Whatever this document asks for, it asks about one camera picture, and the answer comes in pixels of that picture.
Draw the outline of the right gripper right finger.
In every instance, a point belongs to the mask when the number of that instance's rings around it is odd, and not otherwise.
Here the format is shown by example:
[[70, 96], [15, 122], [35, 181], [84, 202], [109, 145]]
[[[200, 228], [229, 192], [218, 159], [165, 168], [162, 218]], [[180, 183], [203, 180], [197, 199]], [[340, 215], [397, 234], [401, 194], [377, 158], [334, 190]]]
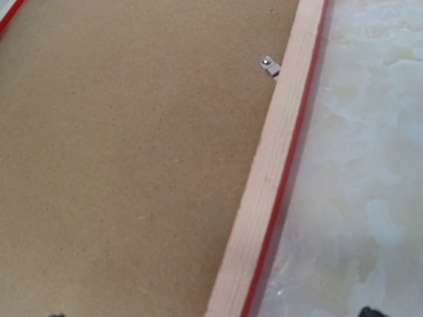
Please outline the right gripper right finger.
[[363, 307], [359, 313], [359, 317], [387, 317], [384, 313], [379, 310], [370, 308], [368, 306]]

